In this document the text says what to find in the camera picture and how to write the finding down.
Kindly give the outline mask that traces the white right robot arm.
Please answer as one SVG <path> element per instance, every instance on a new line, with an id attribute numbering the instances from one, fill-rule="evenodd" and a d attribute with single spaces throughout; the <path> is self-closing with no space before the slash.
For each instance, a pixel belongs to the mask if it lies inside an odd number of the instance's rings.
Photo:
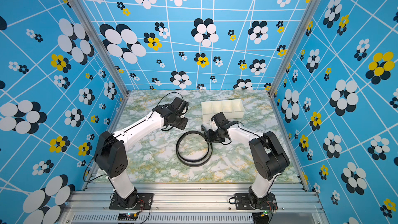
<path id="1" fill-rule="evenodd" d="M 248 200 L 253 209 L 275 207 L 271 187 L 276 178 L 283 174 L 290 165 L 289 157 L 283 149 L 275 133 L 268 131 L 260 134 L 250 129 L 240 127 L 233 122 L 216 129 L 206 129 L 201 125 L 205 140 L 222 143 L 225 140 L 248 144 L 257 170 L 257 177 L 249 187 Z"/>

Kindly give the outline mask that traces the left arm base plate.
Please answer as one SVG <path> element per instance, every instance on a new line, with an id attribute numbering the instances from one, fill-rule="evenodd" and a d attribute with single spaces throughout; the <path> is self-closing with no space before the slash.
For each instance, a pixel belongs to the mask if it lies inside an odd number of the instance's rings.
<path id="1" fill-rule="evenodd" d="M 109 209 L 111 210 L 140 210 L 151 209 L 154 194 L 152 193 L 132 193 L 131 197 L 121 198 L 117 193 L 113 193 Z"/>

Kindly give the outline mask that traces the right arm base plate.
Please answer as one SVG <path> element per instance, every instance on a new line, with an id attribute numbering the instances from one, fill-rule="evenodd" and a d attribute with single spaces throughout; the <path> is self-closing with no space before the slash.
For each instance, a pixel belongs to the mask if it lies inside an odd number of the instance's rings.
<path id="1" fill-rule="evenodd" d="M 257 198 L 254 194 L 235 194 L 233 199 L 237 210 L 268 212 L 278 210 L 276 198 L 273 193 L 269 193 L 263 198 Z"/>

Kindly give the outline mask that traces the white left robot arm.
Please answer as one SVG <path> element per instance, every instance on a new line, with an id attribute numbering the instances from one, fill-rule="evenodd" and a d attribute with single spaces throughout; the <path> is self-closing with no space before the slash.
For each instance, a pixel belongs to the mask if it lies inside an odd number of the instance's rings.
<path id="1" fill-rule="evenodd" d="M 152 131 L 171 126 L 184 130 L 188 118 L 170 114 L 162 116 L 152 112 L 130 126 L 110 133 L 103 132 L 99 136 L 94 161 L 106 172 L 106 176 L 114 188 L 115 203 L 132 209 L 138 203 L 137 189 L 132 184 L 126 171 L 128 166 L 127 152 L 133 145 L 142 140 Z"/>

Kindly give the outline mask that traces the black belt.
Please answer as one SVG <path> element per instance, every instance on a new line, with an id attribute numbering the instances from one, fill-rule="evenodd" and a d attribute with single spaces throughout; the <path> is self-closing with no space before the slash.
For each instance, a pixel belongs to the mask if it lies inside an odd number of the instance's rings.
<path id="1" fill-rule="evenodd" d="M 213 146 L 206 141 L 202 132 L 188 131 L 178 139 L 175 150 L 182 164 L 189 167 L 201 167 L 210 160 Z"/>

